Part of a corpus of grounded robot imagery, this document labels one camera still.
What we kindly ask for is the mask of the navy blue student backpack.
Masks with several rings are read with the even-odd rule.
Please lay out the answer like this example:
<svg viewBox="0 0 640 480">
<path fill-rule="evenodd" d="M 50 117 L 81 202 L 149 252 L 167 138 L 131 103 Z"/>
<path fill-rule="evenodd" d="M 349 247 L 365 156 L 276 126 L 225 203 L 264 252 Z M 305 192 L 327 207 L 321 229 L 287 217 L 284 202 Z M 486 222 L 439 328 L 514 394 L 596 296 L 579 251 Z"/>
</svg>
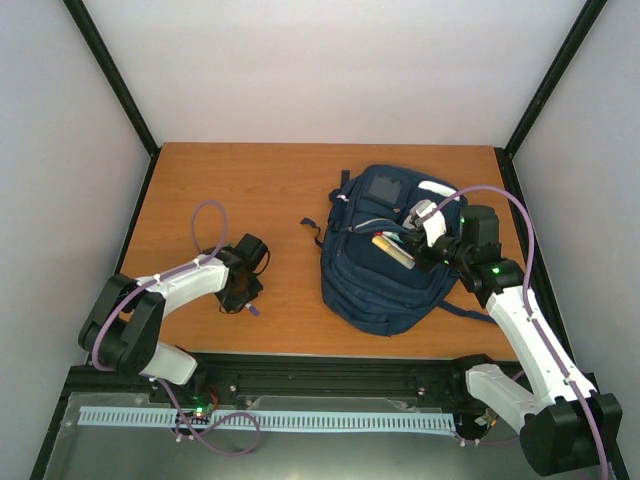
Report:
<svg viewBox="0 0 640 480">
<path fill-rule="evenodd" d="M 321 250 L 322 299 L 330 310 L 378 336 L 404 333 L 436 308 L 490 321 L 485 313 L 447 302 L 458 281 L 450 267 L 409 270 L 371 242 L 379 231 L 408 230 L 403 222 L 418 201 L 438 204 L 456 190 L 445 180 L 393 165 L 371 165 L 357 176 L 342 171 L 339 186 L 328 195 L 327 225 L 314 239 Z"/>
</svg>

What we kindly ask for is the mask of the red marker pen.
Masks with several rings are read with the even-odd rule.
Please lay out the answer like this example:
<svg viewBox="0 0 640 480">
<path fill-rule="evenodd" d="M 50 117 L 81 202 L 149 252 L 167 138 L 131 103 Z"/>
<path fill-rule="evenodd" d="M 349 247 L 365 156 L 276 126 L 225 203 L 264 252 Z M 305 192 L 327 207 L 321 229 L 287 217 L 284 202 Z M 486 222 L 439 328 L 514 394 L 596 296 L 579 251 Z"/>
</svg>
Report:
<svg viewBox="0 0 640 480">
<path fill-rule="evenodd" d="M 390 232 L 390 231 L 379 231 L 376 233 L 377 236 L 384 236 L 387 239 L 390 239 L 392 241 L 396 241 L 396 242 L 401 242 L 401 238 L 400 236 L 395 233 L 395 232 Z"/>
</svg>

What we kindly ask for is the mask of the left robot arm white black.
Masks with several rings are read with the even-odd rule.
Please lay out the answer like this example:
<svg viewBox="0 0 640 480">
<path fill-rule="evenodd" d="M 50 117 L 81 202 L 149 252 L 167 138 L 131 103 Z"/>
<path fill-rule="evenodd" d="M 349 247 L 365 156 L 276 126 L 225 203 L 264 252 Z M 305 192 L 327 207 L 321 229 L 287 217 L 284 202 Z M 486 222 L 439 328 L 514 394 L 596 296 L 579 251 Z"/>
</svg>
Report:
<svg viewBox="0 0 640 480">
<path fill-rule="evenodd" d="M 258 269 L 267 245 L 246 234 L 235 246 L 209 249 L 173 270 L 130 278 L 115 274 L 104 285 L 78 335 L 95 368 L 123 376 L 160 378 L 186 402 L 201 400 L 208 378 L 188 352 L 159 340 L 163 320 L 175 310 L 213 295 L 222 312 L 248 309 L 263 290 Z"/>
</svg>

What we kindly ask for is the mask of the yellow highlighter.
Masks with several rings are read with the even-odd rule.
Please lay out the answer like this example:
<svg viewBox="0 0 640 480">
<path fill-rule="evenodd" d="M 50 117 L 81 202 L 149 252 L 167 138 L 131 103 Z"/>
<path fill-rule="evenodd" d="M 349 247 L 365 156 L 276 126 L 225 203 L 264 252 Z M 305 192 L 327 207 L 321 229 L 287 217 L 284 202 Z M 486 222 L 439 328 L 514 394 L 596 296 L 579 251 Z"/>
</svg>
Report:
<svg viewBox="0 0 640 480">
<path fill-rule="evenodd" d="M 414 259 L 398 247 L 394 242 L 390 241 L 383 235 L 374 235 L 371 239 L 373 245 L 379 248 L 386 255 L 401 264 L 406 269 L 413 269 L 415 266 Z"/>
</svg>

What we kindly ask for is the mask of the green white glue stick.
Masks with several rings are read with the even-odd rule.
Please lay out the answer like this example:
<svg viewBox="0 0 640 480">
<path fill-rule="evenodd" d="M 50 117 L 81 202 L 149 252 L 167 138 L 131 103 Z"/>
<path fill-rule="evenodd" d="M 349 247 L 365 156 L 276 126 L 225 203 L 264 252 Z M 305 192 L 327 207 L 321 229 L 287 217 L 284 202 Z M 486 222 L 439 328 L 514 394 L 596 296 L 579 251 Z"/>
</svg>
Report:
<svg viewBox="0 0 640 480">
<path fill-rule="evenodd" d="M 399 235 L 399 234 L 393 233 L 393 234 L 391 234 L 391 235 L 390 235 L 390 238 L 391 238 L 391 239 L 392 239 L 392 240 L 393 240 L 397 245 L 399 245 L 400 247 L 408 248 L 408 247 L 410 247 L 410 246 L 411 246 L 411 241 L 410 241 L 410 239 L 409 239 L 409 238 L 407 238 L 407 237 L 406 237 L 406 236 L 404 236 L 404 235 Z"/>
</svg>

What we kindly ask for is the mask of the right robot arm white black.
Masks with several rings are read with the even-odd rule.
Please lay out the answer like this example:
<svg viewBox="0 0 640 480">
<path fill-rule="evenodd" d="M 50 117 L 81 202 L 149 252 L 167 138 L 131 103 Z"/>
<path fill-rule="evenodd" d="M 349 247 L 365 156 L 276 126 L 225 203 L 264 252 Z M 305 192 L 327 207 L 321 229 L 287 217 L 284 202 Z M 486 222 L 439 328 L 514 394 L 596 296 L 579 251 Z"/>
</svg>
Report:
<svg viewBox="0 0 640 480">
<path fill-rule="evenodd" d="M 459 275 L 505 334 L 529 382 L 523 387 L 497 365 L 477 364 L 465 373 L 469 395 L 517 432 L 539 475 L 599 466 L 601 478 L 608 478 L 607 453 L 616 441 L 621 406 L 577 369 L 546 323 L 521 267 L 503 257 L 494 209 L 463 207 L 460 230 L 453 234 L 435 203 L 422 200 L 407 223 L 405 243 L 417 264 L 447 265 Z"/>
</svg>

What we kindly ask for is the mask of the purple capped white marker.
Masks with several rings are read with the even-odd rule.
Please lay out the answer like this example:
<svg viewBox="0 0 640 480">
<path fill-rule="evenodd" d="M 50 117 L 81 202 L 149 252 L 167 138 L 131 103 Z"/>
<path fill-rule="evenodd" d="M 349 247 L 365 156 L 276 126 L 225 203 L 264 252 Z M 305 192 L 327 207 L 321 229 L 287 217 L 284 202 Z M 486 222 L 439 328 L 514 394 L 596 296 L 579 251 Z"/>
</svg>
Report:
<svg viewBox="0 0 640 480">
<path fill-rule="evenodd" d="M 246 308 L 252 315 L 254 316 L 260 315 L 260 311 L 253 304 L 247 304 Z"/>
</svg>

